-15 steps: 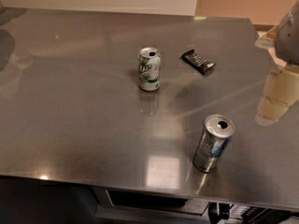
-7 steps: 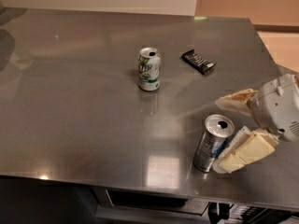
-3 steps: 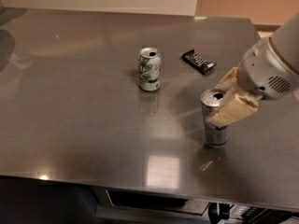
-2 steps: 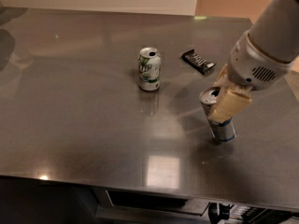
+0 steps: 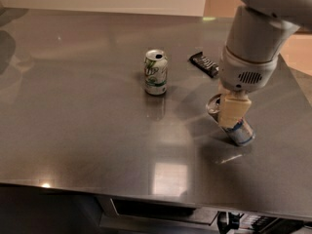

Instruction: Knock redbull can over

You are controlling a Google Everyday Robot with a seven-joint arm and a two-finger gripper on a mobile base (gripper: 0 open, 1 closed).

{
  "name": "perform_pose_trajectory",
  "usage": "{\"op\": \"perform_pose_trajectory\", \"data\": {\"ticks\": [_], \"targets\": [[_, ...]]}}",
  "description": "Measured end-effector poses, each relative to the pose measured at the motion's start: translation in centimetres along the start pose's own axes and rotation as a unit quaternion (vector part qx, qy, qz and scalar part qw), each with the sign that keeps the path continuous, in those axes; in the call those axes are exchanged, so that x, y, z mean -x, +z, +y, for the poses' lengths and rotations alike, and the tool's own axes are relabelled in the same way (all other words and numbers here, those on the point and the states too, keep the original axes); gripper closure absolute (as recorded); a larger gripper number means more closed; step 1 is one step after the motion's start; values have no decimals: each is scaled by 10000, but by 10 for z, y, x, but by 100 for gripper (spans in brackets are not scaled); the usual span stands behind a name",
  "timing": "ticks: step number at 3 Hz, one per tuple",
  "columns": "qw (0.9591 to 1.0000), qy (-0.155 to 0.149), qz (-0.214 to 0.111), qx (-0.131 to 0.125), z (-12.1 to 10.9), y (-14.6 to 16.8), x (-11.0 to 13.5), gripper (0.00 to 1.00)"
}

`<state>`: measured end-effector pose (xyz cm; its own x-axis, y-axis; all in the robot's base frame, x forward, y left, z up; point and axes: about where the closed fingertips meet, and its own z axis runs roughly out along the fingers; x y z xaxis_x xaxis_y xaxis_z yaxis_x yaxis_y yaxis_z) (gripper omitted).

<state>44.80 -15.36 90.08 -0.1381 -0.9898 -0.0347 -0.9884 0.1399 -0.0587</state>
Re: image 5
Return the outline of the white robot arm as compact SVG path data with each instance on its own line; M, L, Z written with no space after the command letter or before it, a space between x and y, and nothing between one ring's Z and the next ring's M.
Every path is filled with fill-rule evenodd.
M312 26L312 0L241 0L219 63L218 123L232 128L251 106L248 94L263 88L285 42Z

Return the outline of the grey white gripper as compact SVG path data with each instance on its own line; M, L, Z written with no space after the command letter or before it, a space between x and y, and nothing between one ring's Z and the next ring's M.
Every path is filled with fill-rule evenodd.
M233 128L245 116L252 105L245 92L263 88L277 63L278 58L263 63L245 61L235 57L227 48L223 49L219 61L219 79L226 90L235 92L220 97L218 123L222 128Z

